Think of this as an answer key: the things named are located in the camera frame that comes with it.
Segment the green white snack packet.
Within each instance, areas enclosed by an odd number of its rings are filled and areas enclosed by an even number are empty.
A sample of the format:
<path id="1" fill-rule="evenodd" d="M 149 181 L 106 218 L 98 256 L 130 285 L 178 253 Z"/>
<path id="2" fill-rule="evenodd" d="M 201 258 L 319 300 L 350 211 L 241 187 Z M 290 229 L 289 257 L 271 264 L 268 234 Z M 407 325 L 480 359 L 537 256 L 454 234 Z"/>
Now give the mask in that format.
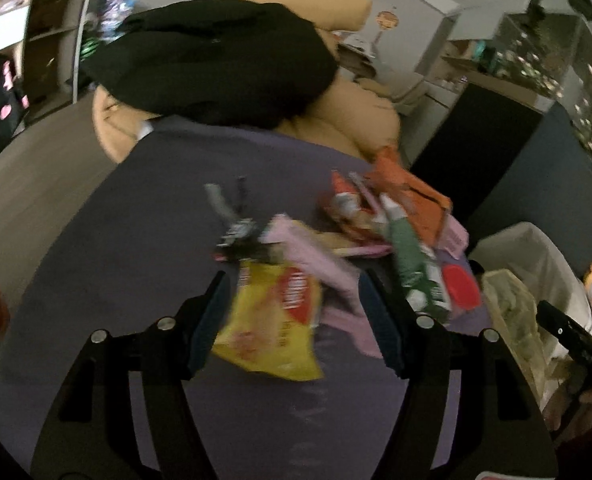
<path id="1" fill-rule="evenodd" d="M 405 209 L 386 194 L 379 195 L 387 219 L 386 238 L 395 254 L 404 297 L 416 313 L 448 323 L 451 300 L 433 250 L 422 242 Z"/>

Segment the pink plastic wrapper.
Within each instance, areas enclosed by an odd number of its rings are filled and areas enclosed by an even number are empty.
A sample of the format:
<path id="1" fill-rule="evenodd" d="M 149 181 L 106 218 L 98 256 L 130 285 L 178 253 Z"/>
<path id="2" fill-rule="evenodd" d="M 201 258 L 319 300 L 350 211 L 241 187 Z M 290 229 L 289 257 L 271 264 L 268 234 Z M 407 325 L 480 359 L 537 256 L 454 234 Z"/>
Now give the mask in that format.
<path id="1" fill-rule="evenodd" d="M 279 245 L 283 257 L 302 271 L 311 274 L 343 298 L 346 309 L 327 306 L 322 310 L 322 324 L 348 334 L 363 356 L 382 359 L 371 324 L 359 298 L 361 271 L 351 263 L 336 256 L 318 242 L 313 234 L 300 223 L 277 214 L 260 235 L 263 244 Z"/>

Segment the yellow red snack bag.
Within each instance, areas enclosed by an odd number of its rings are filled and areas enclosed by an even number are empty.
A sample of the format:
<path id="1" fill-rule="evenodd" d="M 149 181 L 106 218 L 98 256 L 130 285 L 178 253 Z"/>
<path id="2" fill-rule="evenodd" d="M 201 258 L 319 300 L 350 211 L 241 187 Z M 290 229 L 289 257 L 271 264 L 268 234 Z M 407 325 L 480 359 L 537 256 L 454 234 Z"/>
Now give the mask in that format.
<path id="1" fill-rule="evenodd" d="M 245 261 L 212 353 L 247 372 L 319 380 L 313 339 L 321 302 L 320 282 L 297 266 Z"/>

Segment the orange snack bag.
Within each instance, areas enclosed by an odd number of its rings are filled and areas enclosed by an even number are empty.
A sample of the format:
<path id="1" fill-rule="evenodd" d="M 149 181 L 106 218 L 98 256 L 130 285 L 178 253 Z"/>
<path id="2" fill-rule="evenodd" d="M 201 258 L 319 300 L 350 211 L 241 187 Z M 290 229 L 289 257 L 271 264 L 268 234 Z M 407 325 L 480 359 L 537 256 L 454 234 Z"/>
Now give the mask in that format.
<path id="1" fill-rule="evenodd" d="M 452 203 L 400 164 L 399 153 L 391 146 L 379 150 L 367 182 L 377 194 L 385 193 L 399 204 L 409 217 L 418 238 L 436 247 Z"/>

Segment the red brown snack wrapper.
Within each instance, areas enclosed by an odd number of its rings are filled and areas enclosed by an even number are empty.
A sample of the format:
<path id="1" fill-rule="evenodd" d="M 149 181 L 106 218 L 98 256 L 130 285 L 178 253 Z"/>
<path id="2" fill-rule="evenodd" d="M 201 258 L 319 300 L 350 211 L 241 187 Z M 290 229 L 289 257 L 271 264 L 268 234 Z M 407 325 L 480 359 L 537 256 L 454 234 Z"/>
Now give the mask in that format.
<path id="1" fill-rule="evenodd" d="M 384 244 L 385 222 L 369 206 L 359 188 L 337 171 L 331 171 L 331 189 L 317 200 L 337 228 L 359 245 Z"/>

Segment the red pink plastic cup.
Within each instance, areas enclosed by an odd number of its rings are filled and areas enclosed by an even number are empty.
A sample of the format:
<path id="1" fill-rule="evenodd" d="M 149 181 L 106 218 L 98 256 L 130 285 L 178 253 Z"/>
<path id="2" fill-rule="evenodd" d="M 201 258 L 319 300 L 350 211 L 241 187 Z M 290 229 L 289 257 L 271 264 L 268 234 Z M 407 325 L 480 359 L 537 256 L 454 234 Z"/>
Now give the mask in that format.
<path id="1" fill-rule="evenodd" d="M 442 266 L 443 283 L 458 312 L 469 312 L 482 305 L 477 281 L 463 266 L 448 263 Z"/>

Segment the purple table cloth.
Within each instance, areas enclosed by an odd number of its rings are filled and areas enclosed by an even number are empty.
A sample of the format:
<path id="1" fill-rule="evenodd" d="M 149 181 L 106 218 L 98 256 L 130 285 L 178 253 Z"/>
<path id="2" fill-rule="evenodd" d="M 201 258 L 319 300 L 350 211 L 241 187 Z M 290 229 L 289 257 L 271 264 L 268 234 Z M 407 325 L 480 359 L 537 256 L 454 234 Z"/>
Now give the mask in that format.
<path id="1" fill-rule="evenodd" d="M 157 122 L 57 238 L 20 303 L 0 363 L 0 440 L 21 465 L 87 336 L 136 333 L 204 292 L 224 226 L 217 183 L 259 222 L 275 214 L 320 228 L 333 170 L 366 162 L 266 131 Z M 367 479 L 407 385 L 351 338 L 321 327 L 318 382 L 283 382 L 218 358 L 185 391 L 222 479 Z"/>

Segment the glass fish tank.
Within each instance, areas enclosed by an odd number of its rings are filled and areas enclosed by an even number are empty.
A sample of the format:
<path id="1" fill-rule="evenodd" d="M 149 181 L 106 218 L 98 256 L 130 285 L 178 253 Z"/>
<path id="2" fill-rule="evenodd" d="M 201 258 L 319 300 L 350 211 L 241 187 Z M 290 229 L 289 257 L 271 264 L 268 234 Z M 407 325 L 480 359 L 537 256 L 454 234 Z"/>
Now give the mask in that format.
<path id="1" fill-rule="evenodd" d="M 547 14 L 528 24 L 524 14 L 506 14 L 496 31 L 490 65 L 494 77 L 555 101 L 592 155 L 592 32 L 574 14 Z"/>

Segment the white refrigerator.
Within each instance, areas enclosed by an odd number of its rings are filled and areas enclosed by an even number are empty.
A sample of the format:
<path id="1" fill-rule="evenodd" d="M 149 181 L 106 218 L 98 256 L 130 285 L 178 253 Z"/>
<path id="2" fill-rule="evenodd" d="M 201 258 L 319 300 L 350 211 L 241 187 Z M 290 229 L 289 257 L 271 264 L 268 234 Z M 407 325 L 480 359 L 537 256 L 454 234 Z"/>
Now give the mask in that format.
<path id="1" fill-rule="evenodd" d="M 429 72 L 444 38 L 456 0 L 372 0 L 372 12 L 361 29 L 377 58 L 395 70 Z"/>

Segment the black jacket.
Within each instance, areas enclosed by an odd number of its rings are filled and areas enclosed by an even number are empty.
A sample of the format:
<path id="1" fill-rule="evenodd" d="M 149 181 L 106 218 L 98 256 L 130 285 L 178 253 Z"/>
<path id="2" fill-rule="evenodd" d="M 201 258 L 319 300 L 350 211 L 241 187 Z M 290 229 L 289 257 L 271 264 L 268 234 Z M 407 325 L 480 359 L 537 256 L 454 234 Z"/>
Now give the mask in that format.
<path id="1" fill-rule="evenodd" d="M 332 84 L 314 25 L 279 3 L 191 0 L 130 15 L 82 62 L 117 101 L 205 125 L 273 130 Z"/>

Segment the wooden shelf unit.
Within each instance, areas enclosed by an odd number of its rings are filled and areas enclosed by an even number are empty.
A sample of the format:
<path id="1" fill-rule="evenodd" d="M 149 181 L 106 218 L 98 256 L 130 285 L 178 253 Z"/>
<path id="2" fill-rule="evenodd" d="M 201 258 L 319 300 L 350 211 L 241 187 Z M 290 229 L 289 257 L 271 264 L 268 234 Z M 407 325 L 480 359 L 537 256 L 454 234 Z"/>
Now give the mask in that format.
<path id="1" fill-rule="evenodd" d="M 28 18 L 18 73 L 29 125 L 79 98 L 80 53 L 91 0 L 26 0 Z"/>

